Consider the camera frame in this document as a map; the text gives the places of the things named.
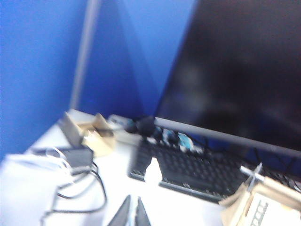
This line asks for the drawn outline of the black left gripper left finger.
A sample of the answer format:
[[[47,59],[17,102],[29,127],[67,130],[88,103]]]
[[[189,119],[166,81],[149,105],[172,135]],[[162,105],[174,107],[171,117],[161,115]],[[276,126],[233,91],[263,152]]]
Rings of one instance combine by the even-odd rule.
[[[109,226],[127,226],[131,205],[131,196],[128,195],[109,222]]]

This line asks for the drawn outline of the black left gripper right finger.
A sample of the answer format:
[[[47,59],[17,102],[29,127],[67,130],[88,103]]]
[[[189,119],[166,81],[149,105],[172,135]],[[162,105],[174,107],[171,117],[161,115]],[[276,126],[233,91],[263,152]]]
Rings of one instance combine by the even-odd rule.
[[[146,213],[143,202],[138,197],[137,207],[136,207],[136,215],[135,215],[135,225],[136,226],[151,226],[148,215]]]

